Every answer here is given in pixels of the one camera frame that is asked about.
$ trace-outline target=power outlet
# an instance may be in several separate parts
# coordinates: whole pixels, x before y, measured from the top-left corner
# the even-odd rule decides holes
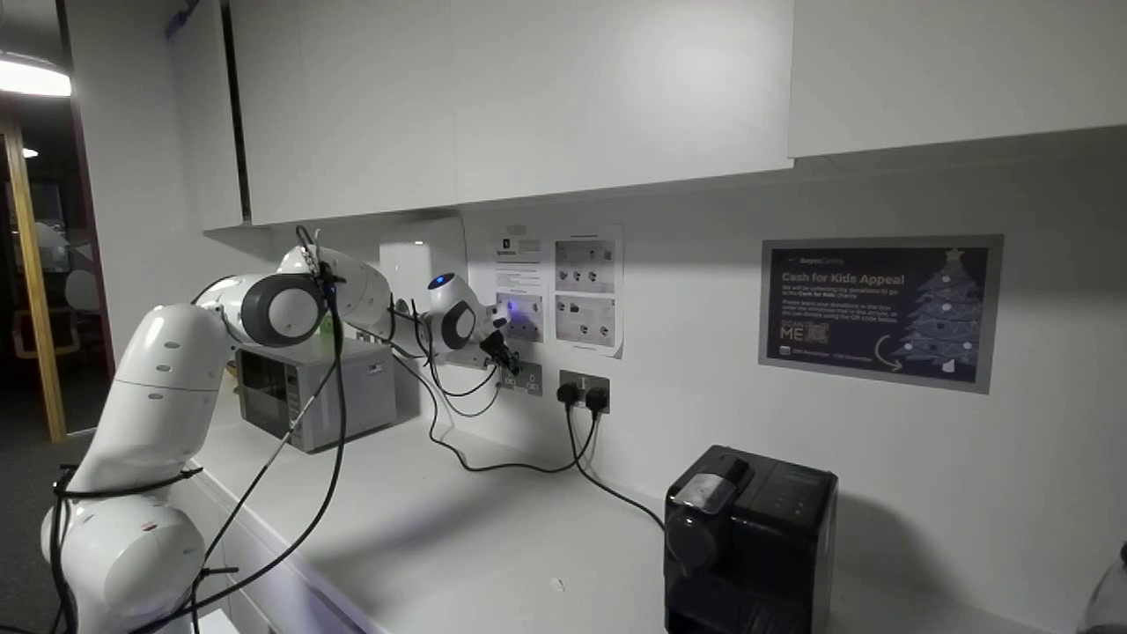
[[[617,340],[617,299],[555,295],[555,337],[610,349]]]
[[[555,289],[561,292],[614,292],[617,252],[614,238],[561,238]]]
[[[540,364],[522,364],[518,372],[504,372],[500,378],[500,389],[544,394],[544,366]]]
[[[498,305],[508,312],[508,337],[540,340],[544,337],[544,299],[498,292]]]
[[[561,389],[562,385],[575,385],[580,394],[602,392],[610,410],[610,378],[561,371]]]

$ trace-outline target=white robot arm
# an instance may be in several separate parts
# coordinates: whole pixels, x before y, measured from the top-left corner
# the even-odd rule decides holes
[[[381,331],[392,316],[381,270],[338,249],[318,249],[322,265],[311,258],[313,249],[298,246],[286,252],[279,276],[229,278],[196,305],[146,312],[113,378],[100,432],[66,484],[66,515],[47,518],[41,548],[69,585],[76,634],[153,623],[178,608],[200,573],[200,532],[153,487],[175,484],[200,450],[231,340],[311,337],[329,305],[323,276],[335,282],[346,323]]]

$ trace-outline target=wall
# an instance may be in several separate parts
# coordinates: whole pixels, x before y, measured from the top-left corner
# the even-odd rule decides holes
[[[155,302],[182,302],[229,270],[258,270],[261,236],[196,234],[164,41],[175,0],[69,0],[74,100],[87,151],[115,356]]]
[[[491,292],[504,224],[617,229],[622,359],[535,349],[614,378],[614,484],[660,504],[707,444],[825,465],[844,494],[841,568],[1072,632],[1127,529],[1127,161],[1078,154],[494,203],[464,215],[471,282]],[[1006,238],[988,394],[757,364],[762,238],[952,234]],[[461,426],[562,444],[551,397],[500,397]]]

